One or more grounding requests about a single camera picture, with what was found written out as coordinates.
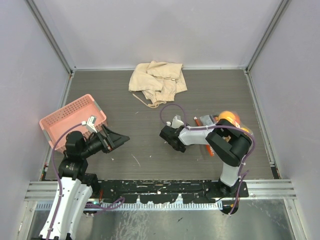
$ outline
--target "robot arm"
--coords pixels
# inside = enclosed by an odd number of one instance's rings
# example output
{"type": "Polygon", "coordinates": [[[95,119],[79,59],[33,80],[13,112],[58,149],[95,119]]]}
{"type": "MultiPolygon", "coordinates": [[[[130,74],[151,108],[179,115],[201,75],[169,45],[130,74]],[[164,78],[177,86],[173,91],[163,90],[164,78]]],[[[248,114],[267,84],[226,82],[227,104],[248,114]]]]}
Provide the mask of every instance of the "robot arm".
{"type": "Polygon", "coordinates": [[[102,125],[101,132],[94,132],[85,140],[80,131],[72,131],[66,136],[64,158],[59,165],[62,185],[55,194],[49,216],[38,238],[32,240],[75,240],[81,215],[88,199],[98,193],[100,184],[96,174],[86,173],[87,159],[99,151],[109,153],[123,145],[130,138],[111,131],[102,125]]]}
{"type": "Polygon", "coordinates": [[[239,186],[242,159],[249,151],[251,139],[243,132],[234,129],[236,126],[226,119],[205,127],[185,127],[181,118],[176,116],[169,125],[161,130],[160,137],[176,151],[184,153],[186,146],[194,144],[209,144],[212,147],[223,161],[219,179],[220,190],[225,196],[234,194],[239,186]]]}

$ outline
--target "gray wall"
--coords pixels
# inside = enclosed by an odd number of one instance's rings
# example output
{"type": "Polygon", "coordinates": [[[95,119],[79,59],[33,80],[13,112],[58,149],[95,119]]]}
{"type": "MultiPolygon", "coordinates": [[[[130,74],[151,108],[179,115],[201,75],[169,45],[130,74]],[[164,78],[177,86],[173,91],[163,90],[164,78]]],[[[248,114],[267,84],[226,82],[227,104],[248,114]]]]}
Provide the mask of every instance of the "gray wall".
{"type": "Polygon", "coordinates": [[[244,67],[280,0],[35,0],[78,69],[244,67]]]}
{"type": "Polygon", "coordinates": [[[252,70],[283,176],[320,235],[320,1],[293,0],[252,70]]]}
{"type": "Polygon", "coordinates": [[[48,150],[38,121],[57,109],[68,74],[25,1],[0,8],[0,238],[11,240],[48,150]]]}

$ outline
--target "gray floor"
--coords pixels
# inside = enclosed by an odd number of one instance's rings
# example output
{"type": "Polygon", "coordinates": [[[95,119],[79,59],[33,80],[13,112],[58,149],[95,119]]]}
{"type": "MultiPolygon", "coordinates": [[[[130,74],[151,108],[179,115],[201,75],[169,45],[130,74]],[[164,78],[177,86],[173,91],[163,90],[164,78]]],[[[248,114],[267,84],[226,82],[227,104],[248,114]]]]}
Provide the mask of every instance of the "gray floor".
{"type": "MultiPolygon", "coordinates": [[[[185,153],[177,152],[159,137],[163,127],[159,112],[144,106],[128,91],[133,71],[77,71],[67,98],[70,103],[91,94],[107,116],[108,126],[131,140],[114,152],[99,152],[88,158],[87,173],[99,179],[218,179],[222,171],[219,157],[210,157],[205,146],[193,145],[185,153]]],[[[273,179],[246,77],[242,70],[184,70],[188,91],[175,96],[175,103],[187,112],[188,123],[194,116],[225,110],[236,111],[254,133],[257,146],[244,168],[248,179],[273,179]]],[[[182,112],[168,107],[170,121],[182,112]]],[[[56,164],[63,155],[56,154],[56,164]]],[[[47,179],[54,179],[52,164],[47,179]]]]}

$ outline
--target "crumpled fabric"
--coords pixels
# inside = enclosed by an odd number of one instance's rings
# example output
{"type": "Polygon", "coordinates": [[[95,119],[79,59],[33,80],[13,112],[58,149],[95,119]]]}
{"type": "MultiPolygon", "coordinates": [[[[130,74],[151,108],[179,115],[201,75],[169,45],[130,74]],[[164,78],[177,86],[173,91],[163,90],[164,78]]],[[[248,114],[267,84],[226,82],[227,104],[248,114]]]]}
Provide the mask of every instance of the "crumpled fabric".
{"type": "Polygon", "coordinates": [[[135,94],[133,95],[150,108],[173,102],[177,93],[188,90],[182,66],[182,63],[156,61],[140,63],[130,78],[129,91],[142,91],[145,99],[151,100],[152,104],[146,104],[135,94]]]}

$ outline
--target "white plastic clip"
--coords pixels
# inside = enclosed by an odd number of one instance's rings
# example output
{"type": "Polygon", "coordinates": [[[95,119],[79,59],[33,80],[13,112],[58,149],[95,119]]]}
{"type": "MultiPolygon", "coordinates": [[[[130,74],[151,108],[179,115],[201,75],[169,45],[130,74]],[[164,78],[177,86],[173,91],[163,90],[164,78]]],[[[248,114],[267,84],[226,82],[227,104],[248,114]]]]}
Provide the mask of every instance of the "white plastic clip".
{"type": "Polygon", "coordinates": [[[88,121],[82,121],[81,125],[85,126],[86,129],[88,129],[90,133],[97,133],[98,131],[95,128],[96,120],[97,120],[97,117],[92,115],[91,117],[88,118],[88,121]]]}

